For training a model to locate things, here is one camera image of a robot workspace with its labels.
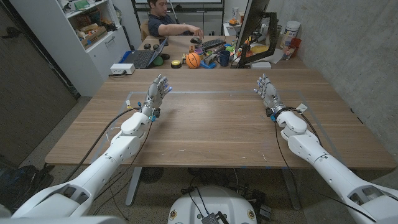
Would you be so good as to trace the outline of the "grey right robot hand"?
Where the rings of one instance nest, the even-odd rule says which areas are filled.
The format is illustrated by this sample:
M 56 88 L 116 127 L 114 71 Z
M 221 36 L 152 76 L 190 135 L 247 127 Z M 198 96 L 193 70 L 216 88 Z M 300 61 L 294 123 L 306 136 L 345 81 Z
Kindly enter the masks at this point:
M 254 92 L 263 100 L 268 117 L 271 115 L 278 117 L 281 112 L 287 110 L 287 107 L 283 104 L 275 86 L 271 83 L 265 73 L 262 77 L 258 78 L 257 85 L 258 87 L 254 89 Z

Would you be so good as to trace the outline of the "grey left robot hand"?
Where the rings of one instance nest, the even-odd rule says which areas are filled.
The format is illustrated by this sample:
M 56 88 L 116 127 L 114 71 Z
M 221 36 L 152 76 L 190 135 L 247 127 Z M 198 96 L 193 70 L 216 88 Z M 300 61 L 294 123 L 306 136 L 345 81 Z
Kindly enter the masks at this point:
M 159 74 L 149 86 L 141 112 L 149 117 L 155 109 L 160 107 L 164 96 L 170 91 L 172 87 L 169 86 L 167 77 Z

